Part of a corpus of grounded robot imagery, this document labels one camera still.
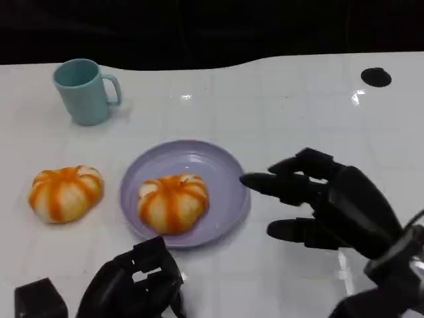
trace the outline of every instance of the toy pumpkin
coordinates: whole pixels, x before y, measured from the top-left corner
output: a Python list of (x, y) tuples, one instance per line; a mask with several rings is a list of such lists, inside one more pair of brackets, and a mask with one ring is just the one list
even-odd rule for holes
[(28, 202), (46, 223), (79, 219), (103, 193), (100, 173), (87, 166), (41, 171), (32, 183)]
[(205, 182), (190, 174), (145, 181), (138, 195), (140, 219), (160, 234), (190, 230), (208, 206)]

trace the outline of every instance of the light blue mug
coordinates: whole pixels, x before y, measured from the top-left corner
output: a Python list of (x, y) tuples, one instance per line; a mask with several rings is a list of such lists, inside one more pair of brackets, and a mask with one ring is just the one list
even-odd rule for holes
[[(117, 92), (117, 101), (109, 101), (103, 79), (110, 80)], [(111, 107), (122, 102), (121, 87), (113, 75), (103, 75), (91, 60), (78, 58), (59, 66), (53, 73), (53, 82), (71, 114), (83, 126), (97, 125), (111, 116)]]

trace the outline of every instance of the pumpkin-shaped bun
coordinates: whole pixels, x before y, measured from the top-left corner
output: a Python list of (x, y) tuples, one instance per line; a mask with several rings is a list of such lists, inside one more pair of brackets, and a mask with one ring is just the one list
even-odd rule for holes
[(140, 219), (160, 234), (190, 230), (208, 205), (205, 182), (191, 174), (146, 181), (138, 195)]
[(41, 171), (32, 183), (28, 202), (46, 223), (82, 217), (103, 193), (100, 173), (87, 166)]

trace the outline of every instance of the plate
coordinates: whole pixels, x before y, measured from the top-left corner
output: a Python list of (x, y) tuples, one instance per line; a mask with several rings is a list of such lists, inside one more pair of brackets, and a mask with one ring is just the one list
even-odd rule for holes
[(197, 140), (177, 140), (160, 144), (138, 157), (125, 172), (120, 188), (124, 216), (142, 239), (158, 234), (138, 217), (138, 189), (146, 180), (176, 174), (195, 174), (206, 183), (208, 211), (194, 227), (181, 235), (164, 235), (171, 248), (189, 248), (218, 239), (247, 216), (250, 193), (239, 182), (241, 165), (226, 150)]

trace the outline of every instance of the white table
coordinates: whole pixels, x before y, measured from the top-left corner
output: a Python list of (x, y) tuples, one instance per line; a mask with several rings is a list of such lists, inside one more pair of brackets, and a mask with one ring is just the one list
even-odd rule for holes
[[(360, 79), (376, 66), (392, 75), (389, 87)], [(121, 215), (119, 184), (140, 153), (165, 140), (209, 140), (255, 171), (314, 147), (368, 174), (403, 224), (424, 206), (423, 53), (279, 57), (180, 72), (103, 68), (118, 77), (125, 100), (91, 128), (71, 123), (51, 81), (55, 67), (0, 66), (0, 317), (13, 316), (14, 287), (46, 276), (75, 315), (99, 267), (138, 242)], [(27, 203), (32, 179), (78, 164), (103, 174), (103, 201), (76, 223), (42, 224)], [(310, 211), (253, 193), (239, 230), (215, 246), (175, 252), (191, 317), (327, 317), (346, 293), (372, 286), (361, 275), (365, 259), (351, 250), (266, 236), (270, 221)]]

